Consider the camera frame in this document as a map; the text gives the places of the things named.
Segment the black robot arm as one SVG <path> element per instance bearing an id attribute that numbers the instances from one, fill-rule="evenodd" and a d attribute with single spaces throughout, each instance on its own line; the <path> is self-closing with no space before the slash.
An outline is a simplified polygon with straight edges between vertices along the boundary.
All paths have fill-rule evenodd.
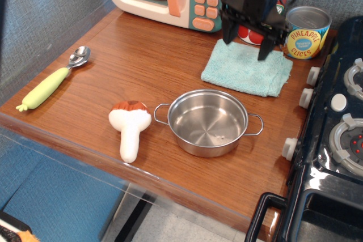
<path id="1" fill-rule="evenodd" d="M 284 43 L 290 31 L 286 19 L 277 12 L 278 1 L 221 0 L 220 16 L 225 44 L 235 39 L 239 26 L 245 26 L 263 35 L 258 60 L 265 60 L 276 45 Z"/>

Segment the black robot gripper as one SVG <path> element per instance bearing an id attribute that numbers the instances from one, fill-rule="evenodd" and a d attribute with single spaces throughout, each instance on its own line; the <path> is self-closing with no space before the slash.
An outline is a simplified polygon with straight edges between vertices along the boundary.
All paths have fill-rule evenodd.
<path id="1" fill-rule="evenodd" d="M 245 26 L 264 36 L 258 61 L 264 61 L 287 35 L 288 26 L 277 12 L 278 0 L 221 0 L 223 41 L 230 44 L 238 35 L 239 26 Z"/>

